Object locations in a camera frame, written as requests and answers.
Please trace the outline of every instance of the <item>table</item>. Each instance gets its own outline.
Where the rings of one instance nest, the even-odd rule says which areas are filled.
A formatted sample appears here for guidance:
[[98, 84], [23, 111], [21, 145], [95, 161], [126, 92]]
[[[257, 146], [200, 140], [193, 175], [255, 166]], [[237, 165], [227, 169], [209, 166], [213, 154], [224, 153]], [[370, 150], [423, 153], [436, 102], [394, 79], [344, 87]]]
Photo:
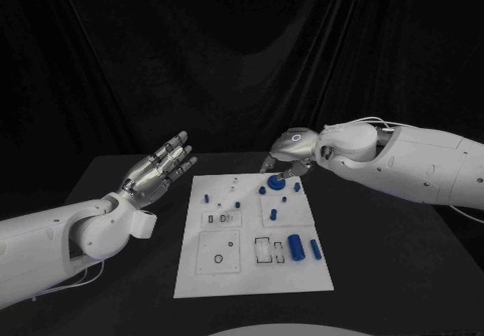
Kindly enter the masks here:
[[[158, 216], [151, 238], [129, 239], [95, 282], [0, 311], [1, 334], [204, 336], [265, 323], [318, 324], [373, 335], [484, 330], [484, 272], [432, 206], [319, 167], [302, 184], [334, 291], [172, 299], [193, 175], [255, 173], [265, 155], [196, 155], [196, 166], [145, 208]], [[98, 157], [66, 204], [113, 191], [142, 157]]]

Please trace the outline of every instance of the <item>blue cylinder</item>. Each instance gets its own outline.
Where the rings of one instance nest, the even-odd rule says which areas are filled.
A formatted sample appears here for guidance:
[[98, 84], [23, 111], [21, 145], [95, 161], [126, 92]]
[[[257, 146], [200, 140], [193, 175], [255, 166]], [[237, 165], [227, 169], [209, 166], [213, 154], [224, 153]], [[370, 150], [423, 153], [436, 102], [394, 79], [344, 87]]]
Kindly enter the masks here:
[[301, 261], [305, 259], [304, 249], [302, 249], [302, 243], [301, 238], [298, 234], [292, 234], [286, 241], [289, 242], [289, 248], [291, 248], [291, 256], [293, 261]]
[[319, 252], [318, 243], [315, 242], [315, 239], [311, 240], [311, 247], [312, 247], [314, 257], [318, 260], [321, 260], [321, 252]]
[[272, 175], [266, 180], [266, 184], [269, 185], [270, 189], [281, 190], [285, 187], [285, 180], [281, 179], [278, 181], [278, 175]]

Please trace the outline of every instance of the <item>robotic hand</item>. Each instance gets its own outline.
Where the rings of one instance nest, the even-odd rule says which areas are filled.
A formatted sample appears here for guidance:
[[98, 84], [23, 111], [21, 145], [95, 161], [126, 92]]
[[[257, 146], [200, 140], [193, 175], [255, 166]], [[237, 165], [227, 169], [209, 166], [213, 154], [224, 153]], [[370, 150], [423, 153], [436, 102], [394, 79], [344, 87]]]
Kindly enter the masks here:
[[[161, 198], [197, 162], [191, 157], [181, 164], [191, 151], [190, 146], [183, 148], [185, 141], [187, 133], [181, 132], [134, 165], [119, 189], [102, 199], [0, 222], [0, 309], [70, 287], [47, 290], [112, 257], [129, 235], [139, 239], [151, 237], [157, 216], [141, 208]], [[73, 258], [69, 238], [83, 252]]]
[[374, 117], [325, 125], [321, 133], [291, 128], [272, 145], [260, 173], [276, 160], [291, 162], [278, 180], [304, 175], [317, 162], [342, 179], [404, 200], [484, 210], [484, 145], [448, 132]]

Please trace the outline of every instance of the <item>silver robotic hand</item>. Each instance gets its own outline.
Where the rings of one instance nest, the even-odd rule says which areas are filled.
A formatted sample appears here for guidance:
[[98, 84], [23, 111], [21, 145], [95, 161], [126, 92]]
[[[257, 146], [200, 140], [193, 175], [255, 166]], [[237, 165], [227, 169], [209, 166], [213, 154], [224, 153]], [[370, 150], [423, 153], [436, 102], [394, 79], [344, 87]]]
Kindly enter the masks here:
[[197, 162], [197, 158], [191, 157], [181, 164], [191, 151], [190, 146], [183, 148], [187, 137], [187, 133], [181, 132], [155, 153], [134, 165], [122, 179], [122, 184], [115, 193], [138, 209], [161, 198], [170, 184]]
[[260, 173], [273, 168], [276, 160], [291, 162], [291, 168], [276, 175], [276, 179], [288, 179], [308, 173], [314, 166], [314, 151], [318, 133], [308, 128], [289, 128], [275, 141], [269, 155], [263, 161]]

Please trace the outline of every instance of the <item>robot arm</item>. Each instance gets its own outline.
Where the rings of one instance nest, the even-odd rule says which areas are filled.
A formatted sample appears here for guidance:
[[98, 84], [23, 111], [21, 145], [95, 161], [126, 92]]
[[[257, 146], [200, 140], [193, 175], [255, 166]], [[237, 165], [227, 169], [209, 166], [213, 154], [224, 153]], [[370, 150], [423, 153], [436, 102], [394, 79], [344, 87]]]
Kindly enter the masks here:
[[[131, 168], [116, 192], [56, 209], [0, 222], [0, 309], [34, 297], [82, 270], [112, 257], [129, 235], [151, 237], [157, 216], [141, 210], [154, 203], [171, 182], [194, 165], [180, 164], [181, 132]], [[69, 238], [83, 254], [70, 258]]]
[[484, 145], [435, 129], [377, 128], [377, 122], [289, 129], [276, 140], [260, 172], [292, 162], [278, 179], [299, 176], [311, 163], [342, 179], [404, 200], [484, 210]]

